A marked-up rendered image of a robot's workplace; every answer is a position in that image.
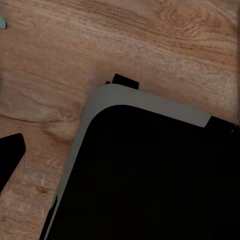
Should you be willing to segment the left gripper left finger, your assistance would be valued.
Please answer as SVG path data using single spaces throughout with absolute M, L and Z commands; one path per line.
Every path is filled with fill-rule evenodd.
M 0 138 L 0 193 L 26 152 L 22 133 Z

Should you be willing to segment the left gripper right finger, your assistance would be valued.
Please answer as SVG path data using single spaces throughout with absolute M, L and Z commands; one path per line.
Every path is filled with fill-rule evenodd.
M 227 135 L 224 151 L 240 173 L 240 135 L 229 133 Z

